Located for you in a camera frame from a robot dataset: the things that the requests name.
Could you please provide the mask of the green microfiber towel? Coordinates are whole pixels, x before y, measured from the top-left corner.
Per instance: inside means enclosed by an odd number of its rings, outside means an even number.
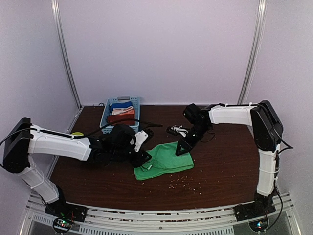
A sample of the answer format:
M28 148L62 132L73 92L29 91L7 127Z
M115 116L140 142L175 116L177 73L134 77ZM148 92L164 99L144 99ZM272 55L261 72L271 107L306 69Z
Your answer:
M176 155L177 141L159 144L147 153L152 158L138 168L134 168L134 175L138 181L152 179L164 174L179 173L190 170L194 162L190 153Z

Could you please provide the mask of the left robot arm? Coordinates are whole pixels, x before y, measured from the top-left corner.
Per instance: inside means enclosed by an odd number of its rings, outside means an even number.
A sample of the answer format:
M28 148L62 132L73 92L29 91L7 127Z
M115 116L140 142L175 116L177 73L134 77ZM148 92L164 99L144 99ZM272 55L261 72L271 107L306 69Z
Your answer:
M19 175L41 196L52 214L59 217L72 215L73 210L61 188L43 174L31 155L58 155L92 164L128 161L134 168L151 159L152 156L142 148L154 135L151 129L136 132L122 121L113 124L108 134L77 136L41 128L24 117L1 141L4 145L1 167Z

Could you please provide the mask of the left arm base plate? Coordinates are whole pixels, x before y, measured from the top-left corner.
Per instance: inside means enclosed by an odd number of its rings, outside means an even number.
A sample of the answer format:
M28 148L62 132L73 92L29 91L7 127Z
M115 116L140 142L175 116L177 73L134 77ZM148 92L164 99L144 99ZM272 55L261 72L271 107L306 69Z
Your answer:
M79 206L75 204L67 204L63 212L56 213L51 207L45 207L45 213L54 215L62 219L74 222L84 222L87 215L88 208L85 206Z

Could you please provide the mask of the dark red towel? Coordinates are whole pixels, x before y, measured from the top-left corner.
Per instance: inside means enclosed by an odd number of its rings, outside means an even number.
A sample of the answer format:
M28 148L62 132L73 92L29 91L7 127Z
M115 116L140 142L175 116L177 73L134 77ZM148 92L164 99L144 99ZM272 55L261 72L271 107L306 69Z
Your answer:
M135 125L135 115L134 114L108 115L107 123L113 126L118 124L133 126Z

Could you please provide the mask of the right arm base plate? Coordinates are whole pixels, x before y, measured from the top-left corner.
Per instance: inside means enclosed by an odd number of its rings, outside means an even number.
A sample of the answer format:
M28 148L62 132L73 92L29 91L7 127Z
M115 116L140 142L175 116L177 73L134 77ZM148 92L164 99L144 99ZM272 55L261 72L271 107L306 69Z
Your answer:
M250 220L276 212L275 206L269 206L266 209L257 209L255 202L238 204L233 209L237 221Z

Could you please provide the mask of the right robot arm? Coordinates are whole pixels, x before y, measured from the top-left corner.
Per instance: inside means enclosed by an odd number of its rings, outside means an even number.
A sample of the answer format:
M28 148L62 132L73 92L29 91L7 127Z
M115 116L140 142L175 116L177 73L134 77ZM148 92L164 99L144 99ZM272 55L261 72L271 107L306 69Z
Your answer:
M282 152L283 124L267 100L256 104L188 105L191 123L178 141L176 154L194 153L198 163L198 195L192 207L215 207L252 201L261 216L275 193Z

